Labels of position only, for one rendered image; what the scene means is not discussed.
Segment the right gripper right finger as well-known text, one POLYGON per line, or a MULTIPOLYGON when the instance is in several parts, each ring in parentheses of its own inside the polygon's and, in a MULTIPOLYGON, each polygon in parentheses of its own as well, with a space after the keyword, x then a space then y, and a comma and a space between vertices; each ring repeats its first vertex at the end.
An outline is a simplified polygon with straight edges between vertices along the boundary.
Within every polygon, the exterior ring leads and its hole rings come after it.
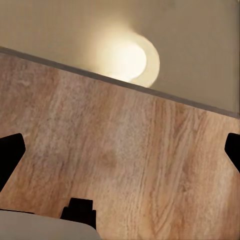
POLYGON ((240 134, 229 133, 224 150, 240 172, 240 134))

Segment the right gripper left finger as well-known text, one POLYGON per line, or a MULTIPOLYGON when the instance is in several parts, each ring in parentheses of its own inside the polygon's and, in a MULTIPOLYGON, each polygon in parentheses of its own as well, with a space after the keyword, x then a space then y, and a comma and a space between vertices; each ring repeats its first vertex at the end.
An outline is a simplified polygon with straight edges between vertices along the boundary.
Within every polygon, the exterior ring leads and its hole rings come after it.
POLYGON ((21 133, 0 138, 0 192, 26 151, 21 133))

